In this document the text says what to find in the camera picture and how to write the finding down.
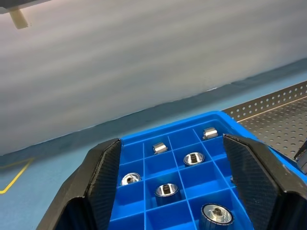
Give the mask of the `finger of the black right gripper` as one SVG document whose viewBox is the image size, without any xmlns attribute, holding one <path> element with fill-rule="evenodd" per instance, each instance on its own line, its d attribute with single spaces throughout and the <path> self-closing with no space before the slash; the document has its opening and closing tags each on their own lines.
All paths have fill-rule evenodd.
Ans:
<svg viewBox="0 0 307 230">
<path fill-rule="evenodd" d="M 294 159 L 300 169 L 300 171 L 304 174 L 307 173 L 307 141 L 300 147 Z"/>
</svg>

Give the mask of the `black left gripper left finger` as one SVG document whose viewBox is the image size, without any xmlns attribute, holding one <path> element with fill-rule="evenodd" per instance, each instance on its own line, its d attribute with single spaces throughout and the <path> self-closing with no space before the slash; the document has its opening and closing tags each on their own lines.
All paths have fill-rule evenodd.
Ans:
<svg viewBox="0 0 307 230">
<path fill-rule="evenodd" d="M 115 200 L 122 143 L 119 138 L 90 149 L 64 181 L 39 230 L 106 230 Z"/>
</svg>

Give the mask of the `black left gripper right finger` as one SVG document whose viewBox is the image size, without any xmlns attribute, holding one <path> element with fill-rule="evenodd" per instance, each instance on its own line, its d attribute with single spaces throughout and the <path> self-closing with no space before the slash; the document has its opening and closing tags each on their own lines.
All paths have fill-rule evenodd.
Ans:
<svg viewBox="0 0 307 230">
<path fill-rule="evenodd" d="M 307 183 L 257 140 L 223 135 L 239 198 L 256 230 L 305 230 Z"/>
</svg>

